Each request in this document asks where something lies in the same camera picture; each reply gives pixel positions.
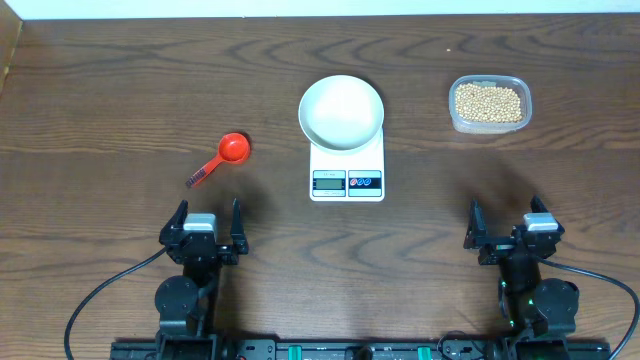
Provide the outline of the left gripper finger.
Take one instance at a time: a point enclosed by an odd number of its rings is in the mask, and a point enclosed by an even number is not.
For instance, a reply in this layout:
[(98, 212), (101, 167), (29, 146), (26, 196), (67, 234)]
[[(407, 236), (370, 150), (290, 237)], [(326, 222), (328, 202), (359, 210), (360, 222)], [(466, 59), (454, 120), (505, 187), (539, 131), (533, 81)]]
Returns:
[(233, 217), (230, 228), (230, 236), (233, 246), (238, 253), (248, 253), (249, 243), (244, 231), (244, 225), (241, 217), (241, 207), (238, 199), (233, 201)]
[(167, 223), (160, 231), (161, 235), (171, 235), (183, 230), (185, 219), (188, 215), (188, 201), (182, 200)]

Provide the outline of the red plastic measuring scoop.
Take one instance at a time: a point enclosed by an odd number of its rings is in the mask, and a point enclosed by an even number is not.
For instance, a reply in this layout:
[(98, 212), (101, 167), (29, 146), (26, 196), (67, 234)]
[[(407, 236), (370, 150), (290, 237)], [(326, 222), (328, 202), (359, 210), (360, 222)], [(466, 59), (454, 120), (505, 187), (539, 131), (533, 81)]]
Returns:
[(187, 188), (193, 188), (204, 181), (219, 165), (223, 163), (242, 164), (250, 157), (250, 154), (251, 144), (244, 134), (228, 133), (221, 138), (216, 155), (190, 176), (185, 185)]

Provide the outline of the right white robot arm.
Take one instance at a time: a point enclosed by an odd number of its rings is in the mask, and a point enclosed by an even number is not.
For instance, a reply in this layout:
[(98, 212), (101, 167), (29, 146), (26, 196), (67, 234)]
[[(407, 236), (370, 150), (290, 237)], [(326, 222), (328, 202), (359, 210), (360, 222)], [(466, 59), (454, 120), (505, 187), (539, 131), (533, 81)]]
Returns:
[(530, 207), (508, 236), (492, 236), (479, 203), (470, 203), (463, 247), (478, 252), (481, 266), (499, 267), (499, 306), (512, 328), (486, 345), (487, 359), (569, 357), (566, 336), (576, 330), (579, 290), (568, 281), (544, 279), (539, 269), (556, 252), (564, 228), (537, 196)]

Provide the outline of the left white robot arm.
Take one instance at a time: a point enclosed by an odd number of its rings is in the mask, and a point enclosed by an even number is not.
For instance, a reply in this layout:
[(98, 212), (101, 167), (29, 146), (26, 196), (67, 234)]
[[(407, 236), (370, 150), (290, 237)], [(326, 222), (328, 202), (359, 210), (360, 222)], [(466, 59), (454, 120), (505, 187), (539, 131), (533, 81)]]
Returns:
[(231, 242), (218, 242), (211, 213), (191, 213), (182, 201), (160, 231), (159, 242), (183, 271), (165, 280), (155, 293), (159, 313), (157, 359), (235, 359), (237, 345), (214, 330), (220, 273), (249, 253), (240, 203), (233, 202)]

